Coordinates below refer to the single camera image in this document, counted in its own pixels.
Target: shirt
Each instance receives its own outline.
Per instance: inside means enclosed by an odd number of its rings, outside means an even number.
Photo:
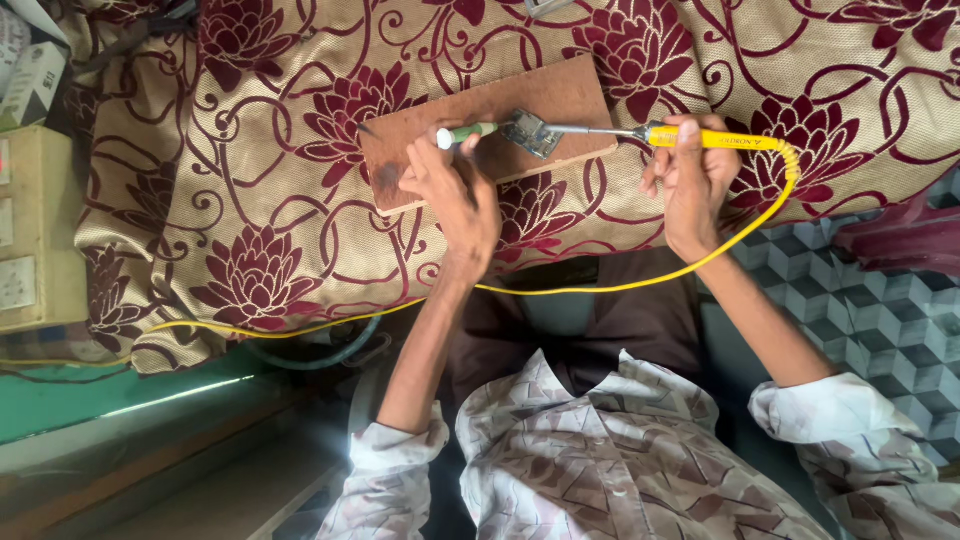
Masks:
[[[937,483],[917,426],[855,375],[758,387],[750,412],[796,445],[821,500],[857,538],[960,538],[960,485]],[[692,382],[620,354],[579,399],[538,351],[478,389],[456,435],[478,538],[830,538],[799,503],[713,434],[718,408]],[[352,436],[354,470],[319,538],[421,538],[429,462],[449,433],[373,424]]]

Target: screwdriver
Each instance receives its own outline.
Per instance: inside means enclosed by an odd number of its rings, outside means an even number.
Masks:
[[[441,150],[449,150],[450,147],[453,146],[453,143],[463,142],[467,140],[467,137],[473,134],[487,136],[491,133],[494,133],[501,127],[508,126],[510,124],[513,124],[513,122],[503,122],[501,124],[497,124],[496,122],[477,122],[476,124],[470,126],[455,128],[452,130],[440,128],[437,130],[437,148],[440,148]]]

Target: person's right hand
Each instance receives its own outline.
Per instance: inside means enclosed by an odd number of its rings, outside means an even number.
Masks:
[[[701,127],[727,131],[716,114],[682,114],[663,119],[680,126],[677,145],[660,147],[640,180],[640,192],[657,196],[656,180],[663,183],[666,243],[687,264],[713,253],[723,240],[717,222],[730,184],[740,172],[740,156],[729,148],[704,150]]]
[[[445,124],[433,126],[407,146],[410,167],[397,185],[418,194],[436,212],[446,237],[442,269],[475,285],[490,267],[503,221],[493,181],[473,162],[480,134],[459,145],[461,177],[453,167],[454,151],[437,148],[437,129],[457,125]]]

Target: geometric floor tile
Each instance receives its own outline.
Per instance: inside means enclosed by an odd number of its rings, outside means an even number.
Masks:
[[[934,208],[960,206],[960,172],[947,176],[927,191]],[[920,427],[924,452],[943,466],[960,460],[960,278],[846,263],[830,246],[837,230],[880,214],[757,231],[731,253],[831,362]]]

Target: person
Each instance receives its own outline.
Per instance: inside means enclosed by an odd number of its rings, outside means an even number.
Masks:
[[[721,244],[718,215],[740,161],[702,148],[700,130],[724,122],[665,122],[680,126],[678,144],[657,149],[639,190],[655,197],[660,181],[669,248],[600,258],[600,285],[675,270]],[[376,423],[352,436],[354,470],[319,538],[421,537],[429,463],[448,439],[435,402],[444,368],[478,538],[830,538],[714,436],[717,405],[692,382],[692,276],[596,295],[585,338],[561,347],[523,335],[513,297],[473,291],[501,228],[494,185],[470,161],[478,139],[456,162],[430,133],[407,149],[400,188],[436,212],[447,251]],[[838,374],[732,257],[697,274],[773,379],[750,412],[796,445],[839,523],[857,538],[960,538],[960,485],[937,482],[917,426],[865,381]]]

